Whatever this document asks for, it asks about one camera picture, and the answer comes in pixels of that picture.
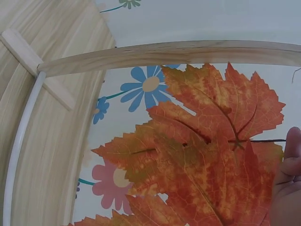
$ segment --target yellow flower center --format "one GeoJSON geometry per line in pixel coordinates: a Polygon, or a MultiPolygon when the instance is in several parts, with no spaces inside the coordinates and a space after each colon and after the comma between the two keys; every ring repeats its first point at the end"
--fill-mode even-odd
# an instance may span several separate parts
{"type": "Polygon", "coordinates": [[[94,110],[94,114],[97,114],[97,113],[99,113],[100,112],[100,110],[98,109],[98,108],[96,108],[95,110],[94,110]]]}
{"type": "Polygon", "coordinates": [[[130,182],[125,179],[126,171],[123,169],[115,169],[113,174],[113,181],[117,187],[126,187],[130,182]]]}
{"type": "Polygon", "coordinates": [[[158,77],[156,76],[150,77],[144,81],[142,85],[142,89],[144,92],[152,92],[158,87],[159,83],[160,80],[158,77]]]}

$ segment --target finger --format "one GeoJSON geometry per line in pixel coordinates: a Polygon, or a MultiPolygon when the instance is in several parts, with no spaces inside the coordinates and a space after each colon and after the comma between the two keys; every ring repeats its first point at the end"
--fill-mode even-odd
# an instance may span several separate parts
{"type": "Polygon", "coordinates": [[[301,175],[301,157],[299,158],[287,158],[283,160],[280,165],[280,171],[288,176],[300,176],[301,175]]]}
{"type": "Polygon", "coordinates": [[[301,157],[301,130],[292,127],[286,135],[284,158],[301,157]]]}
{"type": "Polygon", "coordinates": [[[297,127],[291,128],[286,136],[286,145],[284,152],[284,161],[281,163],[275,178],[273,195],[282,190],[287,183],[293,181],[295,176],[300,175],[300,160],[297,157],[301,157],[301,131],[297,127]]]}

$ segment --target blue flower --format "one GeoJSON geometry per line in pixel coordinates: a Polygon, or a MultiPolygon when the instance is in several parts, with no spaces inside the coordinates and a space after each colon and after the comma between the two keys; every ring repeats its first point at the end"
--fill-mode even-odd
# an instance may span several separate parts
{"type": "MultiPolygon", "coordinates": [[[[167,65],[170,68],[177,68],[179,65],[167,65]]],[[[131,71],[131,75],[139,82],[136,83],[124,83],[121,85],[121,91],[134,91],[125,94],[121,98],[121,102],[127,102],[135,97],[132,104],[129,107],[129,112],[134,112],[140,105],[142,97],[146,108],[151,108],[156,105],[155,99],[159,101],[170,100],[164,93],[169,94],[166,91],[167,85],[164,84],[164,75],[160,66],[147,66],[147,76],[145,76],[142,68],[134,67],[131,71]]]]}
{"type": "Polygon", "coordinates": [[[106,103],[107,97],[102,97],[98,99],[96,110],[93,117],[93,124],[95,125],[99,120],[104,118],[104,114],[107,113],[107,109],[109,108],[110,104],[106,103]]]}

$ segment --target pink flower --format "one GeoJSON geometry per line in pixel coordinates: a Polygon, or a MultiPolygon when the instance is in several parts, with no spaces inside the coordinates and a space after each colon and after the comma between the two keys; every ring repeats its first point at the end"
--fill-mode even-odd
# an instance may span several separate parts
{"type": "Polygon", "coordinates": [[[92,177],[95,180],[100,180],[92,187],[92,192],[95,195],[103,195],[101,206],[105,209],[111,207],[115,200],[115,209],[120,210],[123,204],[123,210],[126,214],[131,214],[131,208],[125,196],[132,184],[125,179],[126,171],[118,169],[115,165],[104,159],[103,165],[96,165],[92,170],[92,177]]]}

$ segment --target wooden stick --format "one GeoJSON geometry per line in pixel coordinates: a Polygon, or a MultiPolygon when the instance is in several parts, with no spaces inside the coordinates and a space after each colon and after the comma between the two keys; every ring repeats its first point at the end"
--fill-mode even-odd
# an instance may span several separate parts
{"type": "Polygon", "coordinates": [[[113,68],[195,63],[301,66],[301,46],[267,41],[178,41],[100,50],[41,63],[47,76],[113,68]]]}
{"type": "MultiPolygon", "coordinates": [[[[1,33],[0,40],[31,75],[38,76],[37,67],[43,61],[18,31],[7,29],[1,33]]],[[[46,78],[43,87],[68,111],[75,107],[72,94],[57,78],[46,78]]]]}

